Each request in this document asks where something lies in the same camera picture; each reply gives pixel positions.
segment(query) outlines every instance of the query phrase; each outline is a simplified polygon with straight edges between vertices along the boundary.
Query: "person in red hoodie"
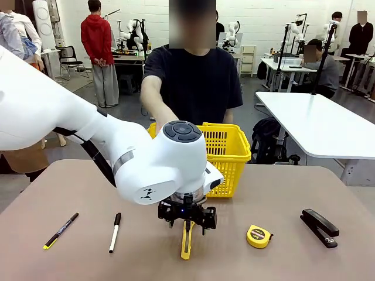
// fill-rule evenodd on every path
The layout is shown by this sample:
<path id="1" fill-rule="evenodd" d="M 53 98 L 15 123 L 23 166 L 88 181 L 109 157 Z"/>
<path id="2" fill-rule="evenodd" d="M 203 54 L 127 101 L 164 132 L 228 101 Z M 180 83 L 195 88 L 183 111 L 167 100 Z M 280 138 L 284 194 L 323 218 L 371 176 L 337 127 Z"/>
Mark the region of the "person in red hoodie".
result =
<path id="1" fill-rule="evenodd" d="M 101 2 L 89 0 L 91 12 L 81 24 L 81 41 L 93 64 L 93 80 L 100 107 L 118 105 L 118 83 L 111 51 L 111 26 L 101 15 Z"/>

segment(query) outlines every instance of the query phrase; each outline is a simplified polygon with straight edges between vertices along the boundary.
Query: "hair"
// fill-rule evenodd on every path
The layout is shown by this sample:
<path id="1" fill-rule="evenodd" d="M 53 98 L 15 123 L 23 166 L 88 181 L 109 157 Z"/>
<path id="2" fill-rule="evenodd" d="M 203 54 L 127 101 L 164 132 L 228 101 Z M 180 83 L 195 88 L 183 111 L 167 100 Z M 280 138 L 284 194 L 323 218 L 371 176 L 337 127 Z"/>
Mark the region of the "hair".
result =
<path id="1" fill-rule="evenodd" d="M 88 9 L 91 13 L 99 11 L 101 2 L 99 0 L 88 0 Z"/>
<path id="2" fill-rule="evenodd" d="M 316 49 L 320 52 L 323 50 L 323 42 L 319 39 L 312 39 L 307 45 L 316 46 Z"/>
<path id="3" fill-rule="evenodd" d="M 332 14 L 332 19 L 342 19 L 342 13 L 341 12 L 334 12 Z"/>

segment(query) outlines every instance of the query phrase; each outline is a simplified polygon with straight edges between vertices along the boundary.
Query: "white tower speaker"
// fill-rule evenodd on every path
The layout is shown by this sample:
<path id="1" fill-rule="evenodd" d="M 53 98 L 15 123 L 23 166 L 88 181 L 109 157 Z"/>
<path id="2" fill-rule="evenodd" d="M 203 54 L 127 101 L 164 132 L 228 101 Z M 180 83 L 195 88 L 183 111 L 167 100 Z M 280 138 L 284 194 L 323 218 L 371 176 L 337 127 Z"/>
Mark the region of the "white tower speaker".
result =
<path id="1" fill-rule="evenodd" d="M 33 1 L 33 10 L 35 15 L 37 32 L 42 40 L 43 49 L 54 50 L 56 43 L 54 41 L 47 1 Z"/>

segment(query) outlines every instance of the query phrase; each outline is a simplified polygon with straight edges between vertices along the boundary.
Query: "white marker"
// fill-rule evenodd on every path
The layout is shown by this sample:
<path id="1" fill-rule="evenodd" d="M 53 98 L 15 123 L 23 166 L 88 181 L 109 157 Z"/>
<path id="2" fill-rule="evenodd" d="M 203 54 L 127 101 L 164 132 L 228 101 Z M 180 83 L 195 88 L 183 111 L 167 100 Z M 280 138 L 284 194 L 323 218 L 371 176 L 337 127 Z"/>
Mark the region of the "white marker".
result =
<path id="1" fill-rule="evenodd" d="M 115 248 L 118 226 L 120 225 L 120 221 L 121 221 L 121 213 L 118 213 L 115 217 L 115 229 L 113 230 L 110 253 L 113 253 L 113 249 Z"/>

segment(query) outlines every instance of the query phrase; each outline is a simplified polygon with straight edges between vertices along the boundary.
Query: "robot logo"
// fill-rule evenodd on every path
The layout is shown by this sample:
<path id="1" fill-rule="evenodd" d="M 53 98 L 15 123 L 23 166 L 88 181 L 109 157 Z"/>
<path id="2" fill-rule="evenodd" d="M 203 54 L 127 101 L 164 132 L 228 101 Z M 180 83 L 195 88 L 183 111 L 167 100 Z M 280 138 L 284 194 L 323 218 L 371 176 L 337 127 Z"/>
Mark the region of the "robot logo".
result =
<path id="1" fill-rule="evenodd" d="M 151 197 L 150 197 L 149 195 L 152 194 L 152 193 L 154 193 L 155 190 L 152 190 L 152 189 L 145 189 L 144 192 L 146 192 L 146 191 L 147 191 L 147 195 L 141 197 L 141 199 L 147 199 L 147 198 L 148 198 L 148 200 L 152 200 Z"/>

